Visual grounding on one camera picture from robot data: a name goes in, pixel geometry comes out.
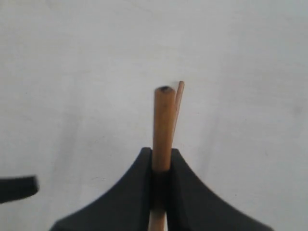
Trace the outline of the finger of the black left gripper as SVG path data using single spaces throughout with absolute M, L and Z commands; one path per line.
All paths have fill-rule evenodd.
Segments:
M 36 176 L 0 179 L 0 203 L 22 200 L 35 195 L 39 191 Z

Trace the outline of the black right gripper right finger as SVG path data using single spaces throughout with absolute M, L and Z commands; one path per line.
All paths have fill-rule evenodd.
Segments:
M 272 228 L 226 203 L 173 149 L 167 201 L 170 231 L 270 231 Z

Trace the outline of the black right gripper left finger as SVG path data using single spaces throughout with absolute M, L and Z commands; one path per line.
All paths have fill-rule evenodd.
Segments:
M 58 220 L 53 231 L 146 231 L 150 215 L 152 150 L 142 148 L 124 176 L 104 195 Z

